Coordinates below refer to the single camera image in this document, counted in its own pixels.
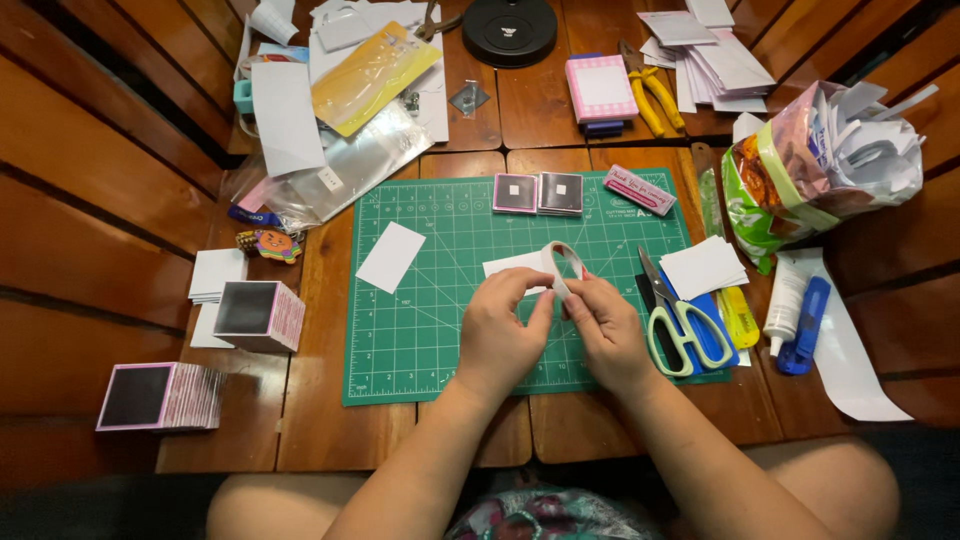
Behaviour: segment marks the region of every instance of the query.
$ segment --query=yellow handle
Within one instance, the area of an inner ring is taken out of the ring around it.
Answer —
[[[657,101],[663,105],[663,111],[666,112],[666,118],[670,121],[673,129],[682,130],[686,127],[686,124],[684,123],[684,118],[680,116],[680,112],[677,110],[677,102],[673,101],[673,96],[663,87],[660,80],[654,77],[656,73],[656,67],[648,67],[640,73],[640,79],[650,88],[650,91],[654,93]]]
[[[647,103],[647,96],[643,94],[642,76],[635,71],[631,71],[628,77],[630,78],[630,88],[634,91],[636,107],[640,109],[640,116],[642,116],[643,120],[650,126],[650,131],[654,134],[654,137],[662,138],[664,134],[663,126],[660,123],[660,119],[657,118],[657,115],[654,113],[654,110],[651,109],[650,104]]]

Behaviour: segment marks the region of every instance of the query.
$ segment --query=double-sided tape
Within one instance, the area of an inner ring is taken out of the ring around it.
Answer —
[[[540,262],[543,264],[543,271],[553,272],[553,290],[557,292],[557,296],[559,296],[561,300],[564,300],[567,296],[570,296],[570,289],[566,286],[566,283],[564,283],[564,277],[560,275],[560,269],[557,268],[557,261],[553,259],[554,253],[559,253],[570,263],[570,266],[573,267],[574,274],[577,275],[577,279],[582,280],[584,278],[587,268],[577,255],[577,252],[573,251],[573,248],[563,242],[550,242],[540,250]]]

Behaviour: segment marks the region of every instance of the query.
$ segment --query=glue tube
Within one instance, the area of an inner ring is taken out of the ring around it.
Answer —
[[[793,341],[797,336],[800,308],[804,304],[809,280],[810,277],[786,257],[778,258],[773,296],[767,310],[767,322],[763,325],[763,335],[770,338],[770,356],[778,356],[783,342]]]

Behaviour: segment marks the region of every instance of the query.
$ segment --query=yellow pliers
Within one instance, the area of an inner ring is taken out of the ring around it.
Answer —
[[[684,119],[677,110],[677,103],[673,101],[673,96],[655,76],[657,68],[647,67],[643,63],[643,57],[626,39],[620,39],[616,49],[623,57],[624,65],[627,66],[627,77],[630,79],[630,88],[634,91],[634,99],[637,108],[640,109],[640,116],[650,126],[650,131],[654,134],[654,137],[662,138],[664,130],[660,119],[657,118],[654,110],[647,103],[647,96],[643,93],[644,86],[649,88],[657,100],[660,101],[663,112],[666,113],[667,120],[670,121],[673,129],[682,130],[685,127]]]

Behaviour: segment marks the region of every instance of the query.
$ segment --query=pink box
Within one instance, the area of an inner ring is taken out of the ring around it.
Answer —
[[[305,310],[283,282],[226,282],[213,336],[251,353],[295,353]]]
[[[659,187],[643,180],[620,165],[614,165],[603,179],[603,185],[611,191],[649,209],[658,216],[664,216],[677,202],[677,198]]]
[[[578,124],[630,120],[640,114],[623,57],[568,60],[564,71]]]

